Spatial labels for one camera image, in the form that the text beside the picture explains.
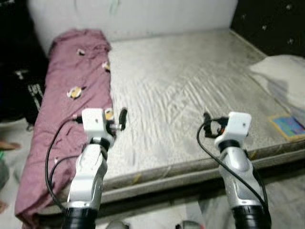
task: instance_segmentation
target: white pillow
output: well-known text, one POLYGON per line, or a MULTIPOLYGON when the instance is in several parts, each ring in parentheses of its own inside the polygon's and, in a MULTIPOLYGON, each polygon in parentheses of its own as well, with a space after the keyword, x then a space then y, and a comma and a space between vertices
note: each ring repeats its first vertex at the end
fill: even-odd
POLYGON ((253 78, 305 125, 305 59, 291 55, 266 57, 250 66, 253 78))

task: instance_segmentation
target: mattress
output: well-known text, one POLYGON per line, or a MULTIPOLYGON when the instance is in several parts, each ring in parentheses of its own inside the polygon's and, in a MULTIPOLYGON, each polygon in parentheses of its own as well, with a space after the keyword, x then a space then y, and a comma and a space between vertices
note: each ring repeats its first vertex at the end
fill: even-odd
MULTIPOLYGON (((197 144, 203 113, 247 112, 244 147, 254 165, 271 167, 305 158, 305 141, 289 143, 268 117, 287 111, 251 77, 265 56, 230 30, 113 42, 111 94, 127 126, 108 153, 102 202, 111 202, 219 177, 197 144)), ((213 140, 203 144, 215 155, 213 140)), ((60 194, 66 200, 69 186, 60 194)), ((51 214, 49 207, 41 214, 51 214)))

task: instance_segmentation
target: black object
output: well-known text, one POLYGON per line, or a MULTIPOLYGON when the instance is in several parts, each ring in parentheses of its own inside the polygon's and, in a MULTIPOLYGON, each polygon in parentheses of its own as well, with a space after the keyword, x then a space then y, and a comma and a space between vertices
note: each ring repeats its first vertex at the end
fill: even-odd
POLYGON ((204 136, 207 138, 217 138, 224 132, 225 127, 228 125, 228 121, 229 121, 229 118, 227 118, 227 117, 220 117, 220 118, 216 118, 216 119, 212 120, 209 113, 205 112, 203 114, 204 136), (211 131, 212 122, 217 122, 220 125, 220 128, 217 130, 217 134, 213 134, 211 131))
POLYGON ((63 229, 95 229, 97 210, 91 208, 69 208, 62 225, 63 229))
POLYGON ((232 209, 236 229, 270 229, 268 220, 261 206, 238 206, 232 209))
POLYGON ((220 153, 222 153, 227 147, 240 147, 240 145, 235 140, 226 140, 218 145, 220 153))
MULTIPOLYGON (((101 138, 100 140, 96 140, 96 139, 92 138, 90 140, 90 144, 99 144, 100 146, 104 147, 104 149, 106 151, 108 151, 108 149, 110 147, 110 142, 108 140, 104 139, 104 138, 101 138)), ((107 154, 106 155, 103 154, 103 157, 105 158, 105 160, 107 160, 108 155, 107 154)))
POLYGON ((26 0, 0 0, 0 121, 26 117, 34 125, 48 60, 39 45, 26 0))
POLYGON ((258 181, 259 185, 262 187, 264 201, 266 203, 267 208, 269 208, 269 205, 268 205, 268 196, 267 196, 265 184, 264 184, 263 180, 261 179, 261 176, 258 174, 258 172, 257 172, 255 167, 253 167, 253 176, 258 181))
POLYGON ((123 108, 119 116, 119 124, 122 125, 121 130, 124 130, 126 128, 126 116, 127 116, 127 109, 123 108))
POLYGON ((267 55, 305 57, 304 0, 239 0, 231 29, 267 55))

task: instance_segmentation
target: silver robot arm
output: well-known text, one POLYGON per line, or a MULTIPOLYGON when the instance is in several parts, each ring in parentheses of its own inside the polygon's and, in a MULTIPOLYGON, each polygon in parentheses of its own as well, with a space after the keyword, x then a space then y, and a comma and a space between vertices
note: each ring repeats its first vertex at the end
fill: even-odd
POLYGON ((107 172, 107 152, 113 146, 112 133, 125 129, 127 110, 120 114, 119 124, 107 126, 105 112, 87 108, 81 113, 88 144, 76 162, 76 174, 70 186, 68 209, 62 228, 93 229, 101 204, 102 183, 107 172))
POLYGON ((231 112, 229 117, 211 119, 204 114, 204 123, 197 132, 200 147, 220 166, 224 179, 228 202, 235 218, 237 229, 269 229, 271 217, 268 210, 264 185, 247 154, 242 150, 251 124, 251 116, 246 113, 231 112), (217 134, 211 131, 211 122, 218 122, 221 128, 217 134), (215 147, 220 151, 217 158, 202 145, 200 131, 205 137, 215 138, 215 147))

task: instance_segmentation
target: rolled blanket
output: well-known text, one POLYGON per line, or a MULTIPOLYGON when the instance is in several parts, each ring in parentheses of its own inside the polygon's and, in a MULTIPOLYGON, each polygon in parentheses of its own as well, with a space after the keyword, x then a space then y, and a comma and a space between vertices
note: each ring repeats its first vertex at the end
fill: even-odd
MULTIPOLYGON (((61 122, 80 115, 86 107, 112 108, 110 72, 106 67, 110 49, 102 32, 95 30, 72 30, 53 42, 45 94, 15 205, 15 214, 25 228, 37 227, 35 213, 52 202, 45 184, 45 157, 61 122)), ((82 125, 67 123, 51 150, 49 171, 56 160, 79 155, 85 143, 82 125)), ((75 159, 63 161, 53 176, 54 193, 58 194, 74 175, 75 159)))

